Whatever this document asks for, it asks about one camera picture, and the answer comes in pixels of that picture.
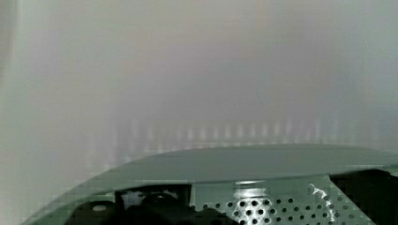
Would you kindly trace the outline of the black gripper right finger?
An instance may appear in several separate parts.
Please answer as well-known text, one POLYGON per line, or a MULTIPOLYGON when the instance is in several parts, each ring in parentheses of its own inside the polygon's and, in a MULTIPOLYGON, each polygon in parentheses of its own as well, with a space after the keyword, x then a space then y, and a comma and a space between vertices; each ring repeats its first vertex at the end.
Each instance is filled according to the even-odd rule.
POLYGON ((334 174, 329 177, 375 225, 397 225, 398 178, 381 170, 334 174))

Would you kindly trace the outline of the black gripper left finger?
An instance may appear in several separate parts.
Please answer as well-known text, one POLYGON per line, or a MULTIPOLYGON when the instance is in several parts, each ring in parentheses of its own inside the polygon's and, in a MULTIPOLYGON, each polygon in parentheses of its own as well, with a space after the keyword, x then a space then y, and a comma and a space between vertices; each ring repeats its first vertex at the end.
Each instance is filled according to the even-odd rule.
POLYGON ((67 225, 239 225, 213 209, 190 206, 191 185, 150 185, 114 192, 112 201, 77 206, 67 225))

